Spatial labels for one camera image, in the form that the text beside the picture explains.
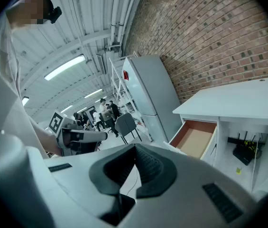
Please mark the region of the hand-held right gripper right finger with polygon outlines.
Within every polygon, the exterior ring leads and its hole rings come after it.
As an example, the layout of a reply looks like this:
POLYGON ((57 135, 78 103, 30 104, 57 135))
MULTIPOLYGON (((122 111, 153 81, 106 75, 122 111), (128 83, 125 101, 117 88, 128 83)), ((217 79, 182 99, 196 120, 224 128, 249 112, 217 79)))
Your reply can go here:
POLYGON ((136 198, 146 199, 162 195, 177 178, 175 164, 142 144, 135 145, 135 152, 135 165, 141 181, 141 187, 136 190, 136 198))

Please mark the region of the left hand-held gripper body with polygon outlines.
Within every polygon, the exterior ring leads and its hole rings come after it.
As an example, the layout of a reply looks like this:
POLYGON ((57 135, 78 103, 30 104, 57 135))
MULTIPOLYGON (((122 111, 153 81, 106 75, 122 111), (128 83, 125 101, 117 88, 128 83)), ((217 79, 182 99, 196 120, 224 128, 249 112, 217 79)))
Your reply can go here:
POLYGON ((54 111, 48 128, 56 137, 63 156, 95 152, 108 138, 106 132, 86 130, 81 120, 72 119, 57 110, 54 111))

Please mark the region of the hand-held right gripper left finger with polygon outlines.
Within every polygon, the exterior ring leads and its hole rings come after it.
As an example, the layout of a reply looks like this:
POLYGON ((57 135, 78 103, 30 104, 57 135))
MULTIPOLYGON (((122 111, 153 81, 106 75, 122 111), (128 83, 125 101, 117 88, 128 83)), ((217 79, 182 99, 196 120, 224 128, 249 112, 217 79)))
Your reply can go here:
POLYGON ((89 169, 89 178, 96 189, 105 195, 117 196, 135 165, 136 146, 122 149, 96 161, 89 169))

